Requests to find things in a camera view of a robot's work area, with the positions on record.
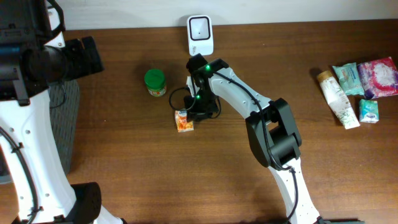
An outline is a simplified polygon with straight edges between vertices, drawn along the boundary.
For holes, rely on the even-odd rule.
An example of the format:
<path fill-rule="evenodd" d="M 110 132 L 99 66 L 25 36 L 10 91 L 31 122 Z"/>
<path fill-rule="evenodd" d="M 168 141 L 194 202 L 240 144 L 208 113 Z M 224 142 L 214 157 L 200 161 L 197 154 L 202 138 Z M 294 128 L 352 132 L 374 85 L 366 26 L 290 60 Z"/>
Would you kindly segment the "white tube brown cap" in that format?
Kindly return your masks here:
<path fill-rule="evenodd" d="M 345 129 L 360 127 L 354 109 L 333 74 L 327 70 L 317 75 L 326 102 Z"/>

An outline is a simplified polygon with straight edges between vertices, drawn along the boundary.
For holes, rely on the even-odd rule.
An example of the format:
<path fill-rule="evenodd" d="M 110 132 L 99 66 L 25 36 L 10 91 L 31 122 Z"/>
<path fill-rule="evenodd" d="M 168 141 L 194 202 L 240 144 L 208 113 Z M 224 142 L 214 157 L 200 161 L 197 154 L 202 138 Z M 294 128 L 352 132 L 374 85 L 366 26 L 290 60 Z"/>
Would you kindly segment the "mint green wipes packet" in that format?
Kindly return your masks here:
<path fill-rule="evenodd" d="M 333 70 L 336 73 L 340 87 L 346 95 L 364 95 L 364 88 L 359 79 L 356 63 L 347 63 L 340 67 L 333 66 Z"/>

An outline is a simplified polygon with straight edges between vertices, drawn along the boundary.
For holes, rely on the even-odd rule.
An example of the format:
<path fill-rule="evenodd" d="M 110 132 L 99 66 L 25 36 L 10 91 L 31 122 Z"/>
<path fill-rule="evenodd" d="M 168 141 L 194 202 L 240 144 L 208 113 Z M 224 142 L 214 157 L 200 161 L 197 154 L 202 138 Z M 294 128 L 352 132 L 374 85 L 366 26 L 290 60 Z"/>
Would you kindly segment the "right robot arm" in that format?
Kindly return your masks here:
<path fill-rule="evenodd" d="M 220 99 L 224 99 L 244 118 L 251 152 L 273 175 L 284 201 L 286 223 L 323 223 L 303 178 L 302 138 L 289 104 L 254 91 L 220 58 L 207 62 L 196 54 L 186 68 L 191 93 L 184 99 L 188 119 L 216 118 L 221 113 Z"/>

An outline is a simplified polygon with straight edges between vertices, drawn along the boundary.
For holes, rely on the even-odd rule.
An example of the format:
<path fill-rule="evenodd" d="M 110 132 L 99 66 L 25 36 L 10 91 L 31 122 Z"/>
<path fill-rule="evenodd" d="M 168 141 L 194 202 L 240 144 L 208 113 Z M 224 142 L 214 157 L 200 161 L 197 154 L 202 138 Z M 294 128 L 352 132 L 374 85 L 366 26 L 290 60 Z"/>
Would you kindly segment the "green lid jar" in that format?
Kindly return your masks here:
<path fill-rule="evenodd" d="M 148 70 L 144 76 L 144 81 L 152 96 L 160 97 L 167 91 L 165 75 L 159 69 Z"/>

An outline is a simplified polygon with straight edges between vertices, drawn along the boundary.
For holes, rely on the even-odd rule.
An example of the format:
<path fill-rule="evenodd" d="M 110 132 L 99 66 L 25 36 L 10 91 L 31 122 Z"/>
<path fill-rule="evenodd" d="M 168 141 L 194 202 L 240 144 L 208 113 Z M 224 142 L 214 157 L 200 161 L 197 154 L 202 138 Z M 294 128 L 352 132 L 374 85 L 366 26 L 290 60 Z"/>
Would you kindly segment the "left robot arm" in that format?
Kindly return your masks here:
<path fill-rule="evenodd" d="M 49 87 L 102 72 L 92 37 L 65 31 L 55 1 L 1 1 L 1 149 L 19 198 L 16 223 L 122 223 L 96 182 L 70 184 L 50 122 Z"/>

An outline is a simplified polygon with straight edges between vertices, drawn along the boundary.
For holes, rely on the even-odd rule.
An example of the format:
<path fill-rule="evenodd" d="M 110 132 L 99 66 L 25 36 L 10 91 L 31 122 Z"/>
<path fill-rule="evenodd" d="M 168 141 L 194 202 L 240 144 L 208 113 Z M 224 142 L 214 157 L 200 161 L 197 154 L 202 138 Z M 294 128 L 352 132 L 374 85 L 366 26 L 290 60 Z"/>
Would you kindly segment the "red purple snack package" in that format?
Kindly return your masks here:
<path fill-rule="evenodd" d="M 361 63 L 357 69 L 365 99 L 397 94 L 397 67 L 391 57 Z"/>

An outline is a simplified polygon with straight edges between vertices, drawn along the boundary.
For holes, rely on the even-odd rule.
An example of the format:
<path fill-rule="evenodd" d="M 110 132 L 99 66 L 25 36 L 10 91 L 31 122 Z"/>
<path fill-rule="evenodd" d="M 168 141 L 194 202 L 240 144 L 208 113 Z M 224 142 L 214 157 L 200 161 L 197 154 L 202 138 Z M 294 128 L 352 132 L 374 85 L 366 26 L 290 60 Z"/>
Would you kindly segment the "orange small packet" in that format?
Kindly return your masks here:
<path fill-rule="evenodd" d="M 175 122 L 177 126 L 177 131 L 179 133 L 194 130 L 193 121 L 188 121 L 188 113 L 186 110 L 175 111 Z"/>

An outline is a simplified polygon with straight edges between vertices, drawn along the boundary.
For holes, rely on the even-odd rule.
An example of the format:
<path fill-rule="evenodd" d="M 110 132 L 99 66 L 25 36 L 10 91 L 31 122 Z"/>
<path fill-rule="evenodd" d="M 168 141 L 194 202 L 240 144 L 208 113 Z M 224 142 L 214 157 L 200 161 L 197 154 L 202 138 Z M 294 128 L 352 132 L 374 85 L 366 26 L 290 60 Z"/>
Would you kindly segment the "teal small tissue pack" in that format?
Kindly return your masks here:
<path fill-rule="evenodd" d="M 359 121 L 362 123 L 377 123 L 379 121 L 377 101 L 364 99 L 359 101 Z"/>

